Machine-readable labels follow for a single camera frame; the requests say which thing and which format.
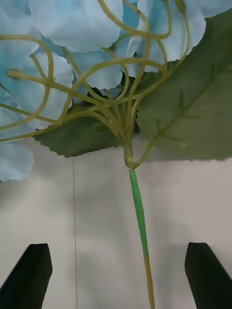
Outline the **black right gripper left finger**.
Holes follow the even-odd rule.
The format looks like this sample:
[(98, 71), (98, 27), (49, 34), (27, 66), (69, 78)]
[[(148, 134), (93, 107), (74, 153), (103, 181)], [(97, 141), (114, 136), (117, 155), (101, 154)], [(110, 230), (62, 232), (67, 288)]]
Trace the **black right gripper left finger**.
[(0, 308), (41, 309), (52, 272), (48, 244), (30, 244), (0, 288)]

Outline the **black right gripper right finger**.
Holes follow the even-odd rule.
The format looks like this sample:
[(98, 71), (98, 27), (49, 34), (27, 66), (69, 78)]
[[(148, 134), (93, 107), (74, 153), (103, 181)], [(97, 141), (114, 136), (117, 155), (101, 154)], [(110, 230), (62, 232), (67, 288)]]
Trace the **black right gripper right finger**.
[(232, 278), (207, 243), (188, 244), (185, 274), (196, 308), (232, 308)]

